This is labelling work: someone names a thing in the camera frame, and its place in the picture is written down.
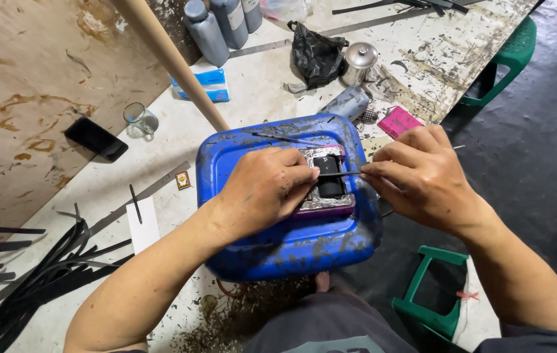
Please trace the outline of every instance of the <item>green plastic stool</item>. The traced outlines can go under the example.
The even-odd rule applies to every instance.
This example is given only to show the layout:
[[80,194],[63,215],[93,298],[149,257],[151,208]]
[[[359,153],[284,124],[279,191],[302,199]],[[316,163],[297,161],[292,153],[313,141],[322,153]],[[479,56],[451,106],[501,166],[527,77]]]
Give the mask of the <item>green plastic stool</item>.
[[451,338],[453,338],[453,333],[455,333],[455,327],[457,327],[461,300],[457,300],[453,310],[451,310],[448,315],[444,316],[413,303],[414,295],[418,290],[420,281],[422,281],[422,278],[427,272],[427,267],[429,267],[431,260],[437,259],[462,266],[465,265],[468,255],[453,253],[452,251],[424,245],[418,249],[418,253],[423,254],[425,257],[422,259],[420,266],[418,266],[412,278],[412,282],[409,284],[405,298],[394,298],[392,300],[392,308],[400,314],[415,320],[445,341],[450,342]]
[[529,17],[518,25],[514,33],[505,41],[496,55],[490,60],[491,63],[505,65],[510,71],[482,98],[473,98],[466,94],[459,100],[467,106],[485,107],[497,94],[501,93],[523,71],[532,59],[533,50],[536,48],[536,23]]

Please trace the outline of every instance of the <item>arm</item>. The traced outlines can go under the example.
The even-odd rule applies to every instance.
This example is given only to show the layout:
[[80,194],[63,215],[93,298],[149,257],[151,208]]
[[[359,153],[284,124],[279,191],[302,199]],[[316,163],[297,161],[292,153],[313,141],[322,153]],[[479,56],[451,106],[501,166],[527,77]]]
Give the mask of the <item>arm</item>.
[[145,336],[196,269],[224,246],[286,218],[314,185],[319,169],[295,148],[248,153],[224,189],[178,228],[104,281],[80,306],[65,353],[147,351]]
[[471,188],[444,129],[408,131],[361,170],[394,211],[464,242],[502,322],[557,330],[557,275]]

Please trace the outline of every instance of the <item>blue plastic container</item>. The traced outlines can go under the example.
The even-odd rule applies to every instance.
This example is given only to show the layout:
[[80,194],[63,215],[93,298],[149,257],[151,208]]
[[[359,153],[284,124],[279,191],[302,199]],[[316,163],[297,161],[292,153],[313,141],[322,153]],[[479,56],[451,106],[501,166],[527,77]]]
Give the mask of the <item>blue plastic container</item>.
[[[318,114],[218,132],[207,138],[196,156],[198,207],[217,195],[237,161],[247,152],[270,146],[308,148],[293,143],[252,136],[251,132],[277,134],[324,144],[341,144],[345,171],[366,163],[359,134],[347,119]],[[349,217],[286,219],[215,254],[205,265],[228,282],[261,281],[304,276],[368,259],[381,243],[383,221],[376,192],[358,176],[344,177],[355,195]]]

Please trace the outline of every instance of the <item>black plastic bag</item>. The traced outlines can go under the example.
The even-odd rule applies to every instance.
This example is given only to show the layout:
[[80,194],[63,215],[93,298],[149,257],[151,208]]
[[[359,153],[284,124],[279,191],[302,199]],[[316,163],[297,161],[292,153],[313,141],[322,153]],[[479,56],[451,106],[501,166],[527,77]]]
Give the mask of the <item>black plastic bag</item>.
[[289,21],[287,27],[294,32],[292,60],[305,79],[307,89],[336,79],[344,61],[342,49],[350,43],[344,37],[321,36],[295,21]]

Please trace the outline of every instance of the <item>foot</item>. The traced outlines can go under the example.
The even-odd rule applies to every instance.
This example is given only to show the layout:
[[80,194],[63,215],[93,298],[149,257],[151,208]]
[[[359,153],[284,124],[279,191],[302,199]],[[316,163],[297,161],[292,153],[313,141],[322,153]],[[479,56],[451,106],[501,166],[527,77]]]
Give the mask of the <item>foot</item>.
[[315,292],[326,293],[330,286],[330,276],[328,272],[320,272],[315,276]]

